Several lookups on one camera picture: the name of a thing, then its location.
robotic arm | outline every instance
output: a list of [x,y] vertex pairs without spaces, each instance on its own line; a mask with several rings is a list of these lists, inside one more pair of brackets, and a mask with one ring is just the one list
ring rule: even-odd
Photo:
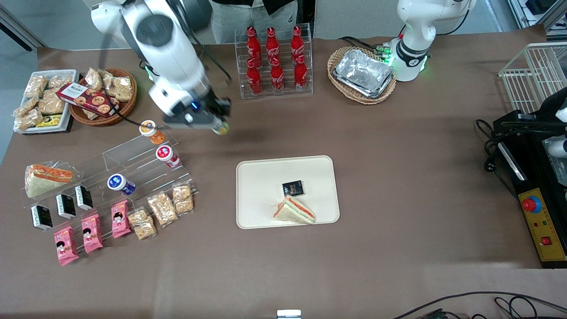
[[172,127],[227,133],[230,101],[213,93],[189,41],[209,24],[208,0],[115,0],[95,5],[95,27],[126,41],[156,74],[149,94]]
[[401,39],[391,41],[392,67],[398,81],[411,81],[419,74],[435,39],[435,21],[464,16],[476,0],[399,0],[397,14],[405,23]]

coca-cola bottle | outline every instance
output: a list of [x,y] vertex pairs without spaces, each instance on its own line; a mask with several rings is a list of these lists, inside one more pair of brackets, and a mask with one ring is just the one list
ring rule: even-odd
[[260,68],[262,67],[262,52],[260,51],[260,43],[256,37],[256,30],[254,27],[248,27],[246,33],[248,34],[248,42],[246,43],[248,55],[254,60],[254,66]]
[[247,63],[248,63],[248,71],[246,71],[246,76],[248,77],[248,84],[250,84],[252,95],[258,96],[262,94],[262,82],[260,81],[260,72],[258,72],[258,69],[255,66],[254,59],[249,58]]
[[295,65],[295,90],[297,92],[305,91],[307,88],[307,67],[305,66],[305,56],[300,54],[297,56],[297,64]]
[[268,62],[271,65],[274,58],[277,58],[278,61],[280,60],[280,44],[276,39],[276,30],[272,27],[268,28],[268,41],[266,41],[266,51],[268,53]]
[[301,27],[293,27],[293,37],[291,38],[291,62],[295,65],[297,57],[303,54],[303,38],[301,37]]
[[272,65],[272,71],[270,71],[272,91],[274,94],[282,94],[284,92],[284,71],[280,66],[280,59],[273,57],[270,59],[270,64]]

white tray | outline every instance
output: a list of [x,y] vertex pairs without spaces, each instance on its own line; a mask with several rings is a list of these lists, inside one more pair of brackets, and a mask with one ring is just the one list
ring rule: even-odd
[[305,195],[296,198],[315,214],[315,224],[340,217],[333,161],[309,156],[244,161],[236,167],[236,223],[242,229],[297,226],[273,218],[284,199],[282,184],[302,181]]
[[[64,77],[65,76],[72,76],[73,82],[77,82],[79,80],[79,72],[77,70],[73,70],[73,69],[48,70],[48,71],[33,72],[31,74],[30,78],[31,77],[37,77],[37,76],[40,76],[40,75],[43,75],[43,76],[45,76],[49,79],[54,78],[56,76],[64,76]],[[21,104],[24,104],[24,102],[26,102],[27,100],[29,100],[29,98],[26,98],[24,96]],[[30,127],[28,129],[26,129],[25,131],[20,131],[19,129],[15,129],[15,132],[20,133],[20,134],[62,132],[62,131],[65,131],[67,129],[67,125],[69,125],[70,118],[71,118],[71,112],[69,111],[69,104],[65,103],[65,106],[63,107],[63,113],[61,114],[61,121],[59,122],[59,125],[50,126],[50,127]]]

brown paper tablecloth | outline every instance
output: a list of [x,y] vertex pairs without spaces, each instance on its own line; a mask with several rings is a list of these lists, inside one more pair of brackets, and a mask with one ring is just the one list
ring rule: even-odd
[[[377,106],[346,99],[327,79],[328,57],[346,44],[315,40],[312,96],[242,100],[233,84],[216,92],[234,102],[228,136],[175,131],[200,191],[194,215],[147,241],[135,236],[105,241],[111,247],[65,267],[57,263],[53,237],[34,229],[29,212],[21,209],[24,168],[54,158],[82,162],[135,137],[138,129],[129,123],[108,128],[75,123],[68,134],[15,134],[0,169],[0,313],[273,318],[277,309],[298,308],[304,318],[388,318],[472,290],[564,303],[566,272],[539,268],[517,202],[483,171],[484,137],[473,127],[477,118],[492,121],[509,110],[497,72],[526,44],[544,39],[539,27],[440,36],[420,76],[398,83]],[[210,50],[236,76],[234,47]],[[100,53],[41,49],[39,65],[85,72],[97,66]],[[138,81],[131,118],[160,119],[135,54],[106,54],[107,67],[126,69]],[[207,64],[212,82],[221,81],[221,73]],[[333,159],[338,222],[236,226],[239,162],[313,155]],[[440,307],[497,315],[488,296]],[[542,314],[553,312],[541,309]]]

red emergency stop button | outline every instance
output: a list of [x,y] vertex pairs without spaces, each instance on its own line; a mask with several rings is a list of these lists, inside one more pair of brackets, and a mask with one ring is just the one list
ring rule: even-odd
[[541,201],[535,196],[530,196],[522,200],[522,207],[534,214],[539,213],[541,211]]
[[542,237],[541,244],[544,246],[551,245],[551,238],[549,237]]

